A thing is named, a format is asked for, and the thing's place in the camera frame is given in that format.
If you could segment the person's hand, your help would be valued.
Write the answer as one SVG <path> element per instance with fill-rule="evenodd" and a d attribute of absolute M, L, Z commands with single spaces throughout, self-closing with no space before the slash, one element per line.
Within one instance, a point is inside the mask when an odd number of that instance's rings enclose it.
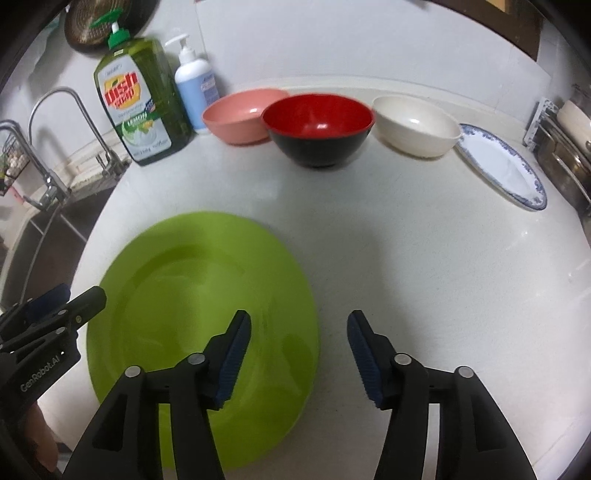
<path fill-rule="evenodd" d="M 23 434 L 37 461 L 49 472 L 55 472 L 59 459 L 58 446 L 37 403 L 25 415 Z"/>

